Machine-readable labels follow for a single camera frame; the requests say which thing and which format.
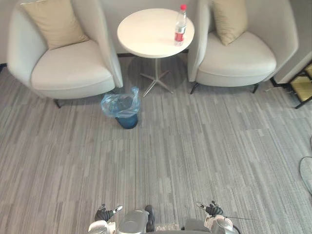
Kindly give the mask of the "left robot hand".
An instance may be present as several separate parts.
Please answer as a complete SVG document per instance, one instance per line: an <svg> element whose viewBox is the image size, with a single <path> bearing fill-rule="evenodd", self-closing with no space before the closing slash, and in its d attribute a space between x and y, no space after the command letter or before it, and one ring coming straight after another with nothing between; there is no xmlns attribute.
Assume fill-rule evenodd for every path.
<svg viewBox="0 0 312 234"><path fill-rule="evenodd" d="M118 205L113 210L106 210L105 204L101 204L95 214L94 221L109 221L116 213L123 209L122 205Z"/></svg>

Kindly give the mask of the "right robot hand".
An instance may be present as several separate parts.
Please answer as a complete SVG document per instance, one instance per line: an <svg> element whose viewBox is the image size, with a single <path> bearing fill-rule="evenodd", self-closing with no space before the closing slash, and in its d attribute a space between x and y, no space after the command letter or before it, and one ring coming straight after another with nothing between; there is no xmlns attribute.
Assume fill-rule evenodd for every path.
<svg viewBox="0 0 312 234"><path fill-rule="evenodd" d="M210 216L223 215L222 208L214 200L211 201L209 206L206 206L205 204L199 201L197 201L195 205L200 209L204 210Z"/></svg>

